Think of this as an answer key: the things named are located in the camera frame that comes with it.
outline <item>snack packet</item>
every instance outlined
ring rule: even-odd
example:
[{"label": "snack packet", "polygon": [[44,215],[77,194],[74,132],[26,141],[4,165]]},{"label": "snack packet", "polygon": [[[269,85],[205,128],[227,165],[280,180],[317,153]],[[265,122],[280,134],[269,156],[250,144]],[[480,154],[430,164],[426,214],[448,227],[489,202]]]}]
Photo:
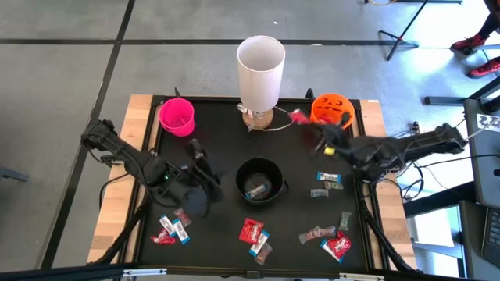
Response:
[{"label": "snack packet", "polygon": [[175,238],[170,237],[169,232],[166,229],[162,229],[158,236],[151,235],[151,241],[160,245],[172,245],[175,244]]},{"label": "snack packet", "polygon": [[264,245],[262,246],[262,250],[260,250],[259,254],[257,254],[257,256],[255,257],[255,261],[257,261],[257,263],[260,265],[264,265],[267,256],[272,250],[273,248],[268,243],[264,243]]},{"label": "snack packet", "polygon": [[350,212],[342,211],[341,223],[340,226],[338,227],[338,230],[349,230],[348,223],[350,216],[351,216]]},{"label": "snack packet", "polygon": [[330,226],[330,227],[327,227],[327,228],[320,228],[319,226],[317,226],[318,228],[318,237],[325,237],[325,236],[336,236],[337,235],[337,228],[335,226]]},{"label": "snack packet", "polygon": [[343,232],[338,232],[337,239],[323,240],[320,247],[322,247],[328,254],[334,257],[339,263],[344,261],[344,255],[351,248],[351,241]]},{"label": "snack packet", "polygon": [[299,234],[298,235],[298,240],[300,243],[303,245],[305,242],[312,240],[316,237],[320,236],[320,230],[321,228],[319,226],[315,226],[313,229],[311,229],[307,233]]},{"label": "snack packet", "polygon": [[173,213],[177,216],[177,218],[180,219],[183,227],[189,226],[191,224],[191,220],[182,208],[178,208],[177,210],[173,211]]},{"label": "snack packet", "polygon": [[328,190],[324,189],[313,189],[311,190],[311,197],[328,197]]},{"label": "snack packet", "polygon": [[175,229],[173,228],[173,224],[170,222],[169,218],[167,218],[166,215],[162,215],[162,217],[159,219],[159,223],[161,223],[162,226],[166,229],[170,237],[175,237],[177,235]]},{"label": "snack packet", "polygon": [[316,174],[316,178],[318,180],[336,181],[338,183],[341,182],[341,175],[335,175],[335,174],[318,172]]},{"label": "snack packet", "polygon": [[264,183],[256,187],[254,190],[250,190],[249,192],[245,193],[245,196],[247,199],[253,199],[268,190],[269,189],[267,188],[267,185]]},{"label": "snack packet", "polygon": [[260,250],[262,249],[262,247],[264,246],[264,243],[267,241],[267,238],[269,238],[269,234],[266,232],[266,231],[262,231],[260,233],[260,237],[259,237],[259,242],[257,244],[254,244],[250,250],[248,250],[248,252],[256,257],[257,254],[260,252]]},{"label": "snack packet", "polygon": [[241,229],[239,239],[250,244],[257,244],[263,228],[264,224],[262,222],[246,218],[245,222],[243,222],[243,228]]},{"label": "snack packet", "polygon": [[179,234],[179,239],[182,244],[186,244],[187,242],[189,242],[191,238],[186,233],[186,230],[184,230],[180,219],[176,219],[173,221],[173,228],[175,229],[175,232]]},{"label": "snack packet", "polygon": [[344,186],[342,185],[342,183],[325,181],[325,188],[328,190],[343,190]]}]

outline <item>power cord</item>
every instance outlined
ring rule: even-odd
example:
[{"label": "power cord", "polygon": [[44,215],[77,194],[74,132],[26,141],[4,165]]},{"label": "power cord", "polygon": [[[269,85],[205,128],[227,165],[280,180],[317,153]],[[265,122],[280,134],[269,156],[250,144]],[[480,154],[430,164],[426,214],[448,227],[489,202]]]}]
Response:
[{"label": "power cord", "polygon": [[105,182],[102,187],[101,187],[101,190],[99,191],[99,210],[101,209],[102,207],[102,199],[103,199],[103,194],[104,194],[104,190],[105,188],[108,186],[108,184],[114,182],[115,180],[119,180],[121,178],[124,178],[125,176],[128,176],[130,175],[129,173],[124,173],[123,175],[121,176],[117,176],[116,178],[113,178],[113,179],[110,179],[108,180],[107,182]]}]

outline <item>wooden table frame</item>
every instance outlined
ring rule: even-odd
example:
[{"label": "wooden table frame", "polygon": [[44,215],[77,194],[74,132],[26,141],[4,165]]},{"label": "wooden table frame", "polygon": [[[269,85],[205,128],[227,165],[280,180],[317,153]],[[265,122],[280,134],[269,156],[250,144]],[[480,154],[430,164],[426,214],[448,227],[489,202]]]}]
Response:
[{"label": "wooden table frame", "polygon": [[[123,121],[122,130],[120,132],[120,138],[138,150],[141,150],[143,147],[151,149],[155,145],[156,134],[159,128],[159,107],[155,110],[151,135],[147,147],[143,145],[152,100],[153,95],[150,94],[133,94],[130,96],[127,113],[125,114],[125,120]],[[380,103],[373,100],[361,100],[360,106],[362,109],[362,118],[360,120],[362,120],[365,128],[364,133],[375,137],[386,136]],[[355,136],[359,135],[359,124],[357,121],[353,122],[352,129]],[[124,173],[125,170],[122,165],[113,166],[109,178],[112,179]],[[95,227],[94,238],[87,261],[95,261],[100,258],[120,234],[127,221],[127,213],[132,198],[133,187],[134,178],[132,176],[125,176],[106,187],[102,208]],[[141,188],[137,196],[136,206],[139,205],[143,195],[144,191]],[[385,235],[406,263],[415,268],[416,260],[406,226],[405,212],[403,210],[402,199],[398,188],[392,183],[380,182],[377,184],[377,200]],[[370,199],[366,199],[366,203],[371,210],[372,205]],[[127,251],[124,256],[125,262],[133,261],[137,234],[138,225],[135,227],[128,240]],[[377,238],[371,230],[370,241],[372,244],[371,250],[373,252],[374,267],[376,269],[382,269],[380,248]]]}]

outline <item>metal stand leg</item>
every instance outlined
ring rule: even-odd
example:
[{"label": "metal stand leg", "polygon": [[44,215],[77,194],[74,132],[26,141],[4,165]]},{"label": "metal stand leg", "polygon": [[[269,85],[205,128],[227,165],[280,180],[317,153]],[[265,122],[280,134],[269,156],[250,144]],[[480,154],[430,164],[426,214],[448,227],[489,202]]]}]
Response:
[{"label": "metal stand leg", "polygon": [[487,98],[490,94],[500,90],[500,76],[496,77],[490,83],[484,85],[481,89],[477,90],[468,98],[448,98],[448,97],[425,97],[423,102],[426,105],[458,105],[463,106],[463,101],[466,99],[483,99]]},{"label": "metal stand leg", "polygon": [[415,21],[415,19],[419,16],[420,12],[422,12],[422,9],[423,9],[423,7],[425,7],[425,5],[427,4],[427,2],[429,2],[429,0],[425,0],[423,2],[423,4],[420,6],[420,9],[416,12],[415,16],[413,16],[412,20],[408,23],[408,25],[406,26],[405,30],[401,34],[401,36],[396,36],[394,34],[390,34],[390,33],[388,33],[387,31],[384,31],[384,30],[379,30],[380,33],[385,34],[387,36],[390,36],[390,37],[393,37],[394,39],[396,39],[396,42],[395,42],[394,46],[392,46],[391,52],[387,56],[386,60],[390,61],[392,59],[392,56],[396,52],[396,49],[398,49],[398,46],[401,44],[401,42],[405,42],[405,43],[411,44],[415,48],[419,47],[418,44],[415,44],[413,42],[407,41],[407,40],[403,39],[403,37],[405,36],[405,34],[408,31],[408,29],[412,26],[412,24]]},{"label": "metal stand leg", "polygon": [[406,202],[403,204],[403,208],[405,209],[406,217],[409,218],[414,215],[457,205],[462,200],[476,202],[476,190],[473,181],[432,194],[431,196]]},{"label": "metal stand leg", "polygon": [[27,181],[28,176],[23,175],[22,173],[16,172],[12,169],[0,168],[0,176],[6,179],[13,179],[19,181]]}]

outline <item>red shoe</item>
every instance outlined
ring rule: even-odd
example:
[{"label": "red shoe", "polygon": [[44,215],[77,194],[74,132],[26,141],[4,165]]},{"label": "red shoe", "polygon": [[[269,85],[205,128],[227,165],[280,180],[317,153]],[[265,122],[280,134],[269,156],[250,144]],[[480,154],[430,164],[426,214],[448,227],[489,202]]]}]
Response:
[{"label": "red shoe", "polygon": [[481,78],[500,69],[500,62],[492,59],[476,69],[470,70],[467,74],[470,78]]},{"label": "red shoe", "polygon": [[466,48],[474,48],[477,46],[482,46],[484,45],[484,42],[486,42],[486,39],[482,39],[479,34],[474,35],[474,37],[467,38],[466,40],[458,41],[455,42],[452,45],[452,49],[456,51],[463,51]]}]

